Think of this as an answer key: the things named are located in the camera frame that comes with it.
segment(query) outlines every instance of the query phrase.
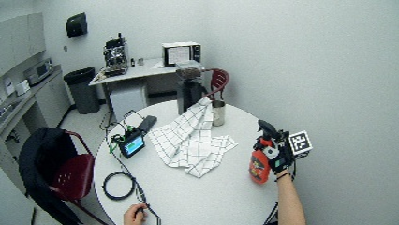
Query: microwave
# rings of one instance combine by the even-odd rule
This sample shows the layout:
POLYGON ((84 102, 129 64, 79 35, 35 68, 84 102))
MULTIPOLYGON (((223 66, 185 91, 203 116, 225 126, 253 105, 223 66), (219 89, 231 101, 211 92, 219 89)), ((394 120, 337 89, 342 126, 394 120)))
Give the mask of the microwave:
POLYGON ((35 86, 39 84, 51 74, 52 74, 52 62, 51 58, 42 61, 32 68, 30 68, 26 72, 26 78, 28 79, 30 86, 35 86))
POLYGON ((197 42, 175 42, 163 44, 164 66, 175 67, 176 63, 196 60, 201 63, 201 44, 197 42))

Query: wristband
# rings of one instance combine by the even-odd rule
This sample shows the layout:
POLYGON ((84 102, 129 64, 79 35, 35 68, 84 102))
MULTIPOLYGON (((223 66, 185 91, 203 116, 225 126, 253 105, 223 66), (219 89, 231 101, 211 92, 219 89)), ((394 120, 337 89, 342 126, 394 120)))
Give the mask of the wristband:
POLYGON ((274 182, 277 182, 285 175, 290 175, 290 172, 286 172, 285 174, 282 174, 280 177, 277 177, 277 179, 276 179, 276 181, 274 182))

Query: sink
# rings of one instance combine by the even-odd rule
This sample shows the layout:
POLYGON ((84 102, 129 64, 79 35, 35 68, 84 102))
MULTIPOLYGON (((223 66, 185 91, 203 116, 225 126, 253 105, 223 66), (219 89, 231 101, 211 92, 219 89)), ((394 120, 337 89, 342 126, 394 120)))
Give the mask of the sink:
POLYGON ((12 104, 0 108, 0 124, 8 119, 14 109, 20 104, 22 100, 14 101, 12 104))
POLYGON ((0 109, 0 124, 3 124, 3 122, 10 117, 12 110, 14 110, 12 104, 8 107, 0 109))

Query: white round table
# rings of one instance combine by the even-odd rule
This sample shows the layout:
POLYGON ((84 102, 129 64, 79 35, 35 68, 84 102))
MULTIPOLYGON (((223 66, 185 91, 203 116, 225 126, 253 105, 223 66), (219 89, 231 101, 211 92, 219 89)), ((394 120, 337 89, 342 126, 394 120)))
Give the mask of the white round table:
MULTIPOLYGON (((143 116, 157 117, 155 128, 169 124, 179 116, 177 101, 167 101, 139 111, 143 116)), ((127 124, 139 126, 143 119, 133 113, 127 124)), ((184 168, 169 167, 159 157, 151 138, 147 146, 129 159, 120 155, 132 175, 137 178, 151 204, 163 219, 163 225, 262 225, 277 202, 277 184, 273 172, 264 185, 250 179, 250 153, 256 138, 261 135, 258 119, 244 110, 228 105, 225 125, 212 127, 212 137, 231 135, 239 145, 224 155, 221 165, 203 178, 185 173, 184 168)), ((111 131, 124 134, 121 126, 111 131)), ((139 203, 133 193, 125 200, 115 201, 106 195, 103 185, 108 175, 121 171, 121 164, 111 154, 104 140, 96 156, 95 189, 103 208, 117 225, 124 224, 124 213, 132 204, 139 203)), ((114 177, 108 183, 110 193, 124 195, 131 190, 131 180, 114 177)), ((156 225, 156 216, 148 211, 145 224, 156 225)))

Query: black trash bin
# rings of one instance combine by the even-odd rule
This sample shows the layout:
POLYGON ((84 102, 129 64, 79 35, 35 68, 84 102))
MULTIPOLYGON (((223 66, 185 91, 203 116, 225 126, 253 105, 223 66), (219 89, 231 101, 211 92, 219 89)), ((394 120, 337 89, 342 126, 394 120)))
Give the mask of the black trash bin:
POLYGON ((95 68, 88 67, 64 76, 64 81, 70 86, 75 100, 76 109, 82 114, 96 113, 100 110, 96 88, 95 86, 90 86, 95 75, 95 68))

